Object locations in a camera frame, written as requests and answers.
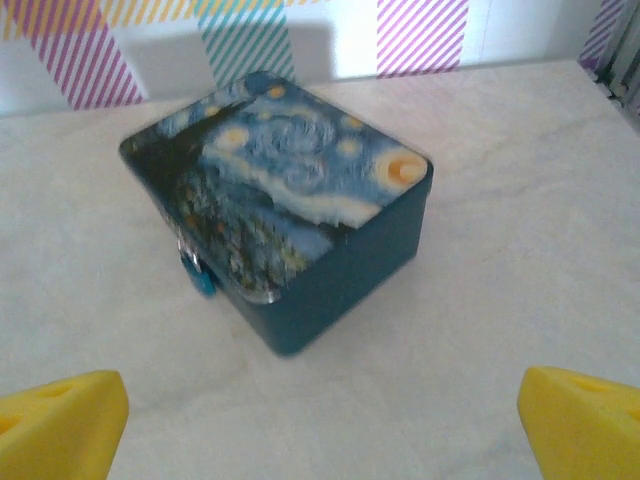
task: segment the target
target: table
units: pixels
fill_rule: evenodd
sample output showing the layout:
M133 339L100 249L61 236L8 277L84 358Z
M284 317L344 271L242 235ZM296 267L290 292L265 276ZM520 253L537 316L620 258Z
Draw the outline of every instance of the table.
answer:
M573 61L313 90L436 169L417 258L292 359L117 155L186 102L2 119L0 395L120 371L111 479L539 479L529 365L640 385L640 138Z

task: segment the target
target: striped tape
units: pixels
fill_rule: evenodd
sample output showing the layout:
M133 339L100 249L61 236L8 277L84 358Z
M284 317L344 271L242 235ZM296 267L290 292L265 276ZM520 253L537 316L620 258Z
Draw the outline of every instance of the striped tape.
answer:
M111 28L116 28L189 20L204 15L242 13L246 10L271 8L276 3L285 7L297 7L328 1L330 0L101 0L99 4L92 4L95 5L96 10L100 9L102 13L100 16L101 27L106 23ZM16 28L11 21L16 14L18 18L26 16L28 11L39 12L44 18L55 14L47 9L47 5L52 3L50 0L31 0L28 2L29 5L25 4L22 10L17 8L20 0L9 0L5 3L9 11L6 18L2 18L3 11L0 9L0 26L3 30L2 39L4 41L16 40L23 35L31 37L34 33L36 35L44 35L45 33L42 26L38 27L35 24L28 32L25 32L23 28ZM75 8L84 8L84 5L89 2L87 0L73 0L72 3ZM63 33L71 31L78 33L80 27L80 25L63 24L60 28Z
M447 72L460 63L469 0L378 0L378 75Z
M235 8L227 13L211 14L205 10L198 21L218 86L256 70L293 79L285 5L281 0L268 1L262 9L247 7L238 11L237 0Z
M97 2L35 1L4 0L5 22L13 18L74 110L142 100Z
M596 68L626 4L627 0L603 0L580 54L579 61L583 68L591 71Z

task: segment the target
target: painted lid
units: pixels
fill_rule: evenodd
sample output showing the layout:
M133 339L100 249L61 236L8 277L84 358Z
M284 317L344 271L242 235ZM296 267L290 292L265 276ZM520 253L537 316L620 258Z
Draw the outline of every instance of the painted lid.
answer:
M429 161L269 73L125 140L121 155L216 275L257 302L423 179Z

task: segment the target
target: starry night box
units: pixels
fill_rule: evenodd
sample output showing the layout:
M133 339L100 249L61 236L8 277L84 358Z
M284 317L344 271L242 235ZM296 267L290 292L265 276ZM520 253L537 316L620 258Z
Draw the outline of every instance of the starry night box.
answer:
M270 73L127 138L120 155L178 237L280 355L299 352L417 252L433 165Z

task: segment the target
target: purple striped pattern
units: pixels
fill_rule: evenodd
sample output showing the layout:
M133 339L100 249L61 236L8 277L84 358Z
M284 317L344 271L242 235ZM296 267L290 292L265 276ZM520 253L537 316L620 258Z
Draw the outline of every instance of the purple striped pattern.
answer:
M33 1L16 2L16 12L27 3L22 31L31 32L31 47L74 110L142 101L95 0L52 0L48 18L43 18L42 8L31 8ZM29 29L32 14L36 25ZM17 13L14 17L18 23ZM65 18L71 22L67 29L61 21Z
M378 75L448 72L460 63L469 0L378 0Z
M602 1L600 12L594 20L589 38L587 38L580 54L580 65L583 68L591 71L596 68L626 4L627 0Z

